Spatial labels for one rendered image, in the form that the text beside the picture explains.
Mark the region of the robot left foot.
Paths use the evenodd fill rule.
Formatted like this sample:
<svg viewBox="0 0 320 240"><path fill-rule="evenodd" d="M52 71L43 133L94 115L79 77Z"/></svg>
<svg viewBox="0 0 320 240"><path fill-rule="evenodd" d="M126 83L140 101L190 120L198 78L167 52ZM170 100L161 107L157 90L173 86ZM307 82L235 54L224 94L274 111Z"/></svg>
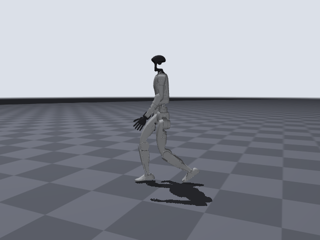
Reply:
<svg viewBox="0 0 320 240"><path fill-rule="evenodd" d="M195 176L196 174L198 174L200 171L197 168L193 168L191 169L191 173L188 173L185 175L185 177L182 179L182 182L185 183L188 180L190 180L193 176Z"/></svg>

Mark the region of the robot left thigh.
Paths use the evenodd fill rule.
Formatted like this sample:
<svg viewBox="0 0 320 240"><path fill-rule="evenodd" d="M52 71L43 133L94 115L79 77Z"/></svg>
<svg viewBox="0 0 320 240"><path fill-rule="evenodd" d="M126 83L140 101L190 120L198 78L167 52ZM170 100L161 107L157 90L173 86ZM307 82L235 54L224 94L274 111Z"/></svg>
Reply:
<svg viewBox="0 0 320 240"><path fill-rule="evenodd" d="M163 157L164 152L166 152L166 151L168 151L172 154L170 149L165 148L166 143L167 143L167 134L166 134L167 132L165 130L169 129L170 125L171 125L171 122L166 117L162 117L162 119L159 120L158 124L157 124L156 142L157 142L158 150L159 150L162 157Z"/></svg>

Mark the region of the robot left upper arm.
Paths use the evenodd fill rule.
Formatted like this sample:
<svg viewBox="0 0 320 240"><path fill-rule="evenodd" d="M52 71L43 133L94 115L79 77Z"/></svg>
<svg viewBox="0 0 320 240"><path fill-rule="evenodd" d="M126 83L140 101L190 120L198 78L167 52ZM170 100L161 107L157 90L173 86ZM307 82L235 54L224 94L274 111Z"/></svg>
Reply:
<svg viewBox="0 0 320 240"><path fill-rule="evenodd" d="M166 82L166 76L159 74L157 76L157 90L158 90L158 94L161 95L161 100L160 102L163 100L164 98L164 90L165 90L165 82Z"/></svg>

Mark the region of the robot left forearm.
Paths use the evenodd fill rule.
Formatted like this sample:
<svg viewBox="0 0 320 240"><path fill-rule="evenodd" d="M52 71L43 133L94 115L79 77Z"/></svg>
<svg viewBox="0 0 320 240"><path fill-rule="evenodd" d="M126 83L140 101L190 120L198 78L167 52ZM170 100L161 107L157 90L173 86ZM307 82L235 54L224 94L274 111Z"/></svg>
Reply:
<svg viewBox="0 0 320 240"><path fill-rule="evenodd" d="M155 97L154 97L154 100L153 100L153 102L152 102L152 104L151 104L151 108L149 108L148 109L148 111L147 111L147 113L145 114L145 116L147 117L147 118L149 118L150 116L151 116L151 114L153 114L154 113L154 111L157 109L157 107L159 107L159 103L160 103L160 101L161 101L161 95L160 94L156 94L155 95Z"/></svg>

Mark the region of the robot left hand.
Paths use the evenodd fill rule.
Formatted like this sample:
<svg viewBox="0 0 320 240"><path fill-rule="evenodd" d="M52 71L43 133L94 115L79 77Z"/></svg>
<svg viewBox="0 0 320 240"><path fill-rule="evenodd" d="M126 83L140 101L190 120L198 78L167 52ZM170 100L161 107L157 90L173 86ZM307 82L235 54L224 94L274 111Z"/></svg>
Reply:
<svg viewBox="0 0 320 240"><path fill-rule="evenodd" d="M147 112L146 112L146 113L147 113ZM145 114L146 114L146 113L145 113ZM137 128L137 130L138 130L138 129L141 127L141 125L142 125L142 127L141 127L140 130L139 130L139 131L141 131L141 129L143 128L143 126L146 124L146 120L148 120L148 119L151 117L151 115L150 115L150 117L147 118L147 117L145 116L145 114L143 115L143 117L137 118L137 119L135 119L135 120L133 121L133 122L135 122L135 121L138 120L138 122L134 124L134 126L138 124L138 125L135 127L135 129L140 125L140 126ZM134 127L134 126L133 126L133 127Z"/></svg>

